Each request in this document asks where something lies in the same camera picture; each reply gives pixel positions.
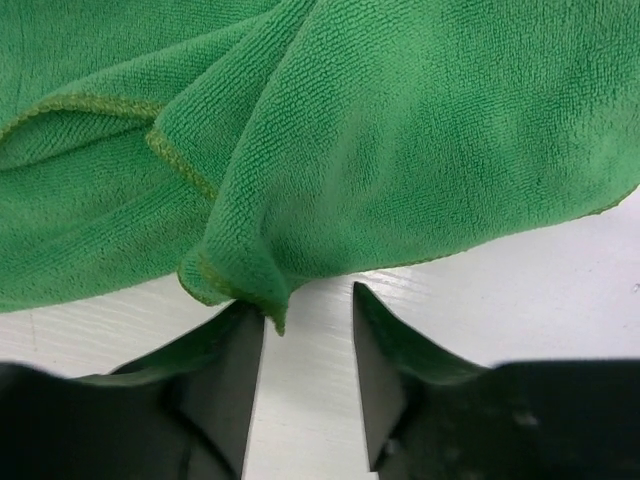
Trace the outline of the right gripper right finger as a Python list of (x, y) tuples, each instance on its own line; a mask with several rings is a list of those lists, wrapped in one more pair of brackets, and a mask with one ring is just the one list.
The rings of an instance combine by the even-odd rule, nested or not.
[(639, 364), (483, 367), (352, 290), (369, 467), (381, 479), (635, 479)]

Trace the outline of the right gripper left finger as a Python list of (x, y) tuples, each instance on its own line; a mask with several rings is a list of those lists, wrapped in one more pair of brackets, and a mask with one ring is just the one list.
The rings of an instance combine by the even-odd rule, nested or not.
[(1, 366), (5, 479), (239, 479), (264, 339), (236, 301), (107, 374)]

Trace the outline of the green towel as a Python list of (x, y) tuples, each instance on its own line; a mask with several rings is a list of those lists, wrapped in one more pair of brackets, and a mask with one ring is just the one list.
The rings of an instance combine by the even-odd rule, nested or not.
[(639, 184), (635, 1), (5, 1), (1, 308), (317, 279)]

